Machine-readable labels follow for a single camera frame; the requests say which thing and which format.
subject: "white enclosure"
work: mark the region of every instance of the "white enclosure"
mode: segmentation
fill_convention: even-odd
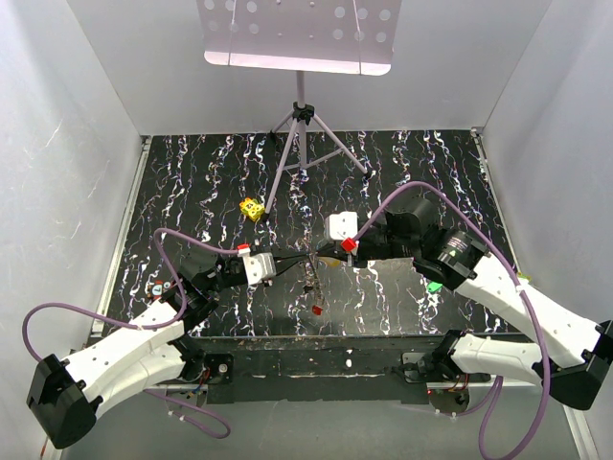
[[[292,72],[208,63],[195,0],[68,3],[141,134],[267,131],[295,99]],[[483,126],[550,3],[403,0],[392,70],[307,74],[306,99],[332,129]]]
[[[0,458],[35,459],[21,322],[42,302],[98,306],[140,138],[65,2],[0,0],[0,101]],[[43,312],[31,338],[63,356],[90,324]]]
[[[485,130],[522,270],[596,322],[613,319],[612,56],[610,1],[554,1]],[[601,459],[613,455],[612,407],[609,375],[586,413]]]

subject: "tripod stand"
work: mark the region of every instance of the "tripod stand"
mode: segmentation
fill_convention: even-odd
[[[284,116],[284,118],[276,125],[271,131],[271,134],[275,134],[281,127],[292,119],[291,126],[289,128],[289,134],[287,135],[287,141],[285,141],[284,152],[281,156],[281,161],[279,163],[279,167],[277,168],[277,173],[275,175],[275,181],[272,184],[272,190],[270,191],[270,195],[268,196],[268,200],[266,201],[266,209],[264,215],[262,216],[262,220],[266,221],[268,216],[270,215],[270,211],[272,209],[273,202],[275,201],[275,195],[277,194],[277,189],[279,188],[279,182],[281,181],[281,176],[284,171],[293,170],[296,168],[301,168],[306,170],[311,166],[318,165],[326,160],[329,160],[333,156],[338,155],[339,153],[345,154],[354,165],[362,171],[362,173],[370,178],[372,175],[372,171],[368,171],[359,160],[350,152],[350,150],[341,142],[341,140],[332,132],[332,130],[324,123],[324,121],[319,118],[319,116],[315,113],[315,107],[312,105],[308,105],[305,103],[305,72],[302,70],[296,71],[296,82],[298,86],[298,102],[294,103],[293,108]],[[317,158],[310,163],[307,162],[307,125],[310,121],[313,120],[320,128],[328,135],[328,137],[334,141],[336,144],[336,149],[332,153],[328,153],[320,158]],[[289,155],[289,151],[291,150],[291,145],[294,142],[294,137],[296,135],[296,131],[298,131],[298,141],[300,147],[300,162],[294,165],[285,165],[287,161],[287,156]]]

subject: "small red object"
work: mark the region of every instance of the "small red object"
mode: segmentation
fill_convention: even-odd
[[[341,246],[343,249],[345,249],[346,252],[352,252],[357,247],[357,242],[355,242],[351,238],[347,238],[343,242],[341,242]]]

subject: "yellow die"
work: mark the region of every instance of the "yellow die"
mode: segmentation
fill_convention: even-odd
[[[265,208],[255,199],[245,198],[240,203],[240,211],[254,222],[257,222],[264,214]]]

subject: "marble-patterned surface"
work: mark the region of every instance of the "marble-patterned surface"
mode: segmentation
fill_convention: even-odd
[[[410,180],[423,180],[443,190],[511,256],[468,131],[343,132],[339,136],[375,170],[375,176],[365,181],[343,156],[306,173],[286,172],[266,224],[245,220],[238,208],[246,196],[264,202],[272,185],[280,155],[264,134],[154,137],[108,314],[122,319],[140,314],[147,306],[147,284],[169,279],[152,245],[153,231],[160,226],[227,248],[259,242],[305,250],[323,242],[326,215],[348,210],[364,219],[394,188]],[[334,150],[323,134],[309,135],[308,148],[309,155],[315,156]],[[297,158],[294,143],[288,163]],[[441,224],[459,224],[443,205],[440,210]],[[166,238],[165,247],[179,263],[186,245]],[[460,295],[445,289],[429,293],[427,282],[405,260],[371,263],[361,270],[321,264],[317,271],[325,296],[322,315],[311,311],[313,294],[304,293],[304,268],[295,266],[272,287],[222,292],[221,306],[196,334],[508,330],[504,321]]]

